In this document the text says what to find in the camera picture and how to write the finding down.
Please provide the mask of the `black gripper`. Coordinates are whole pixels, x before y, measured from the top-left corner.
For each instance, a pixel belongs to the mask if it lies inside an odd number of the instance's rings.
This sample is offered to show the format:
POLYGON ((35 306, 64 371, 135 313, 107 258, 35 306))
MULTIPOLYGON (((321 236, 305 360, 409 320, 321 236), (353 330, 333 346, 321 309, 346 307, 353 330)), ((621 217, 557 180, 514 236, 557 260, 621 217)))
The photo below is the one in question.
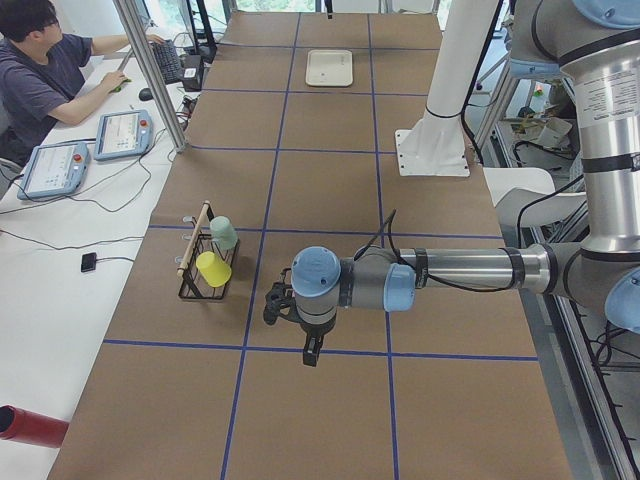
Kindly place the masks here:
POLYGON ((305 366, 316 366, 324 341, 324 336, 333 330, 336 320, 331 319, 322 324, 310 324, 302 322, 301 328, 306 334, 303 349, 303 364, 305 366))

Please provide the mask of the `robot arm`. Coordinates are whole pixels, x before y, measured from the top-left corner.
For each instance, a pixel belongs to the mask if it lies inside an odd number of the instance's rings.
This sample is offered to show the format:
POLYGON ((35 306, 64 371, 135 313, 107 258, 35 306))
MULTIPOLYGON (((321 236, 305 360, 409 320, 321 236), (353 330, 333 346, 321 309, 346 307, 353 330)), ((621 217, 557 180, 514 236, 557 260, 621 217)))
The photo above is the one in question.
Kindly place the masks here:
POLYGON ((425 250, 367 245, 352 258, 309 247, 293 260, 289 308, 317 363, 339 308, 406 311, 424 287, 528 289, 569 298, 617 327, 639 328, 639 5, 517 1, 511 60, 550 66, 575 92, 589 235, 525 249, 425 250))

